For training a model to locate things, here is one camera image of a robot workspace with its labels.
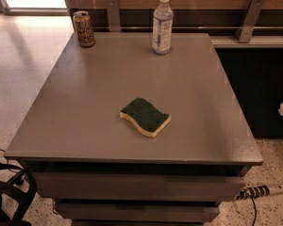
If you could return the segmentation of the left metal bracket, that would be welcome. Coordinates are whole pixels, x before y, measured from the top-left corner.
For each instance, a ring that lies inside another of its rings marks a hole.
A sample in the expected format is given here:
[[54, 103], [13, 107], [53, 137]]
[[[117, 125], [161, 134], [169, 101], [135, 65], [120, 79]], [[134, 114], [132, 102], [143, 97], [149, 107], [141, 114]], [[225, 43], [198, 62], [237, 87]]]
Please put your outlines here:
[[119, 0], [106, 0], [108, 29], [110, 32], [121, 31]]

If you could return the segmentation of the clear plastic water bottle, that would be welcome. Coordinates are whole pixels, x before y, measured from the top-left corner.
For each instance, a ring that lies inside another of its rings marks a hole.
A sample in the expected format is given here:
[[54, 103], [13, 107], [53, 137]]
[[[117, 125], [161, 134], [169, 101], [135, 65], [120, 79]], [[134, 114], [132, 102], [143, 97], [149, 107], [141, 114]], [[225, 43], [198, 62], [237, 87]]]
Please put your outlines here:
[[154, 11], [152, 49], [156, 54], [167, 54], [171, 49], [174, 13], [170, 0], [159, 0]]

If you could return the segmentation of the grey metal shelf rail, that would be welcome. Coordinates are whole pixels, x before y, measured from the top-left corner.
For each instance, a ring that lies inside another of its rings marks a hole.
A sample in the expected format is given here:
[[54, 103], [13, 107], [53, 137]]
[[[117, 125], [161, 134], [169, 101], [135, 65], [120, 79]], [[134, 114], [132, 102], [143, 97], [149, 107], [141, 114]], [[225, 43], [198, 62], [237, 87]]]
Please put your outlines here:
[[239, 42], [234, 37], [210, 37], [216, 48], [283, 48], [283, 36], [254, 36], [249, 42]]

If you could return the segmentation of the green and yellow sponge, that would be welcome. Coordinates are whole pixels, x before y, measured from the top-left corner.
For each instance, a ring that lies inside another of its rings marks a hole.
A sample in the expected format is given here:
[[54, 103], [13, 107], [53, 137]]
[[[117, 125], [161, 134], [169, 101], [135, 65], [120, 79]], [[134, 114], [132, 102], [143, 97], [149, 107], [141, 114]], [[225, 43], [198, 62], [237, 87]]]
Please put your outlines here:
[[120, 117], [130, 121], [144, 136], [155, 138], [171, 121], [168, 114], [156, 109], [143, 98], [136, 98], [120, 111]]

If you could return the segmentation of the right metal bracket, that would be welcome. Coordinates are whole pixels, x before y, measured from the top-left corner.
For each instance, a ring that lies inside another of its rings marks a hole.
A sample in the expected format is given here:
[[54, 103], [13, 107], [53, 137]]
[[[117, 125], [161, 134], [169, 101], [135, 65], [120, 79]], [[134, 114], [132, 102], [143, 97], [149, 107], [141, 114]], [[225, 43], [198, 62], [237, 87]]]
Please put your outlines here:
[[248, 43], [251, 40], [258, 16], [264, 3], [265, 0], [250, 0], [241, 26], [238, 28], [235, 35], [239, 43]]

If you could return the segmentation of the grey drawer cabinet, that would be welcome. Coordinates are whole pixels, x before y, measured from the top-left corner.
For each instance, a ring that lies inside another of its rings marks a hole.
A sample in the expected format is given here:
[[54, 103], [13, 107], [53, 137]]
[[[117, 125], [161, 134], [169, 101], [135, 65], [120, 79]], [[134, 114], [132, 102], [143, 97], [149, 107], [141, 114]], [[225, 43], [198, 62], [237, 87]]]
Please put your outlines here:
[[[171, 117], [155, 137], [120, 111], [143, 98]], [[7, 158], [76, 224], [188, 225], [218, 214], [262, 156], [206, 34], [156, 55], [146, 34], [70, 40], [10, 142]]]

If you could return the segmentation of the orange drink can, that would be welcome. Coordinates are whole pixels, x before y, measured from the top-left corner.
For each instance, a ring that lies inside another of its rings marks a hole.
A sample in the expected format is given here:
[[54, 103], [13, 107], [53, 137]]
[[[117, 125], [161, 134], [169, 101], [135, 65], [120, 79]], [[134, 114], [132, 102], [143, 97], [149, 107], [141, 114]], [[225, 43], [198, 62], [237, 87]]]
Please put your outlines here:
[[92, 20], [88, 11], [79, 10], [74, 13], [73, 22], [75, 33], [81, 47], [92, 47], [95, 45], [95, 36], [92, 29]]

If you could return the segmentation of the metal bracket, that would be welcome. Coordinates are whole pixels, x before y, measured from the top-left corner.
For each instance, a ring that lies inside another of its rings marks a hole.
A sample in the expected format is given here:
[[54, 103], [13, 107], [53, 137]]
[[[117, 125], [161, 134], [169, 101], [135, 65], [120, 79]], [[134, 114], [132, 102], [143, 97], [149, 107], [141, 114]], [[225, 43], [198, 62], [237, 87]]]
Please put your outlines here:
[[238, 28], [235, 35], [239, 43], [248, 43], [251, 40], [258, 16], [264, 3], [265, 0], [250, 0], [241, 26]]
[[121, 31], [119, 0], [106, 0], [108, 29], [110, 32]]

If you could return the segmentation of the white power strip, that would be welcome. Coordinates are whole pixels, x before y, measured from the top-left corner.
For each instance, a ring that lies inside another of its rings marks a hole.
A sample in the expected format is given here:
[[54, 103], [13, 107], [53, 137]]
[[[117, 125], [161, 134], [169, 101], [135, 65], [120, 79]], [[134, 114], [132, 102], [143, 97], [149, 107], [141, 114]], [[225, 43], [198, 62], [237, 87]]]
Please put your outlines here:
[[263, 196], [277, 195], [283, 193], [281, 185], [262, 185], [244, 188], [236, 197], [237, 200], [247, 198], [258, 198]]

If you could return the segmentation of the black chair base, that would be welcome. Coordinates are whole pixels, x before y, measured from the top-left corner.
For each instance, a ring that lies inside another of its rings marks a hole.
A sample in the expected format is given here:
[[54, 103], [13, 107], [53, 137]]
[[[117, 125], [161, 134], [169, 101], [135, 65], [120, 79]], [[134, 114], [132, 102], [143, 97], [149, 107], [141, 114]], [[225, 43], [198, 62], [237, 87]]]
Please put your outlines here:
[[[29, 171], [15, 165], [0, 163], [0, 170], [16, 170], [16, 174], [9, 180], [0, 181], [0, 226], [32, 226], [24, 220], [24, 216], [36, 195], [36, 180]], [[18, 202], [12, 217], [2, 208], [4, 195]]]

